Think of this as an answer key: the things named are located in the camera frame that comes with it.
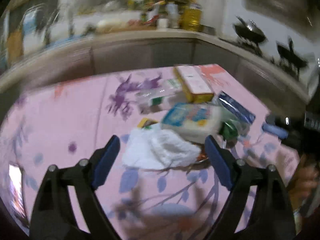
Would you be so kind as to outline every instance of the black device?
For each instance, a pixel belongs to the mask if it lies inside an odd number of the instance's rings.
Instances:
[[[33,207],[32,240],[98,240],[121,238],[102,210],[94,191],[104,184],[120,150],[120,140],[113,136],[103,149],[74,167],[58,169],[51,165],[39,188]],[[230,195],[215,224],[204,240],[292,240],[295,223],[288,193],[274,165],[266,169],[249,166],[221,149],[212,136],[205,141],[205,151],[223,186]],[[89,233],[80,230],[74,217],[68,185],[75,187]],[[234,233],[244,211],[250,186],[257,185],[256,198],[247,227]]]

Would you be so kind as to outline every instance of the table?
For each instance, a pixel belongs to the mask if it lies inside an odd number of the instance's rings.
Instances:
[[[263,133],[261,125],[268,109],[228,72],[216,67],[207,75],[215,93],[225,91],[256,120],[248,135],[239,138],[231,150],[236,158],[266,166],[273,163],[285,183],[293,175],[299,158],[278,139]],[[102,148],[115,134],[121,150],[105,185],[96,191],[107,217],[122,239],[201,239],[217,219],[229,191],[221,186],[213,167],[195,167],[166,172],[123,167],[121,158],[132,128],[143,117],[161,120],[165,111],[141,115],[135,93],[159,86],[173,78],[172,68],[153,68],[92,76],[56,84],[21,95],[3,123],[0,142],[5,170],[15,159],[25,170],[24,196],[30,219],[42,178],[50,164],[59,168],[75,165]],[[0,173],[4,185],[7,173]],[[79,209],[74,188],[70,198],[79,227],[88,231]],[[252,187],[237,230],[246,226],[253,206]]]

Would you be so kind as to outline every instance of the kitchen counter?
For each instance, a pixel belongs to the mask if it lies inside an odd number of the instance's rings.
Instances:
[[[140,41],[147,39],[163,39],[163,38],[184,38],[197,39],[204,41],[222,49],[232,52],[241,58],[248,60],[258,66],[262,71],[270,73],[276,79],[292,90],[304,103],[310,99],[308,91],[302,84],[298,83],[292,77],[278,69],[276,66],[269,64],[265,60],[247,52],[241,48],[235,47],[232,44],[224,42],[219,38],[203,33],[189,32],[185,30],[156,30],[156,31],[136,31],[113,33],[101,36],[86,37],[77,41],[70,42],[61,46],[56,46],[52,49],[40,52],[36,56],[26,58],[16,63],[10,70],[0,77],[0,93],[5,91],[11,84],[19,82],[31,71],[43,69],[48,62],[56,59],[67,57],[68,54],[76,50],[81,50],[88,47],[104,46],[106,43],[119,41]]]

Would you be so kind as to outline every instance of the floral tablecloth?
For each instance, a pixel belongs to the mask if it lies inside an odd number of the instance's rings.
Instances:
[[[212,89],[225,91],[256,115],[245,138],[231,150],[257,166],[276,164],[285,183],[298,164],[296,153],[280,146],[278,139],[261,130],[268,109],[228,72],[216,67],[206,73]],[[186,170],[150,172],[122,166],[129,133],[143,117],[161,120],[165,112],[141,115],[135,93],[158,87],[173,78],[172,68],[154,68],[93,76],[57,84],[20,97],[8,112],[0,133],[0,182],[8,176],[7,162],[15,160],[25,170],[23,181],[28,218],[42,178],[50,164],[75,165],[105,146],[113,134],[121,150],[105,185],[96,195],[122,239],[201,239],[218,217],[229,191],[221,186],[210,166]],[[75,190],[70,196],[79,227],[88,231]],[[249,219],[255,188],[238,225]]]

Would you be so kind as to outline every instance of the blue and white package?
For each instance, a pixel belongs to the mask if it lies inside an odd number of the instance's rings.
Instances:
[[[231,96],[225,92],[221,92],[217,97],[212,100],[214,105],[220,105],[233,113],[239,120],[252,124],[256,119],[256,116],[248,109],[244,108],[241,104],[235,101]]]

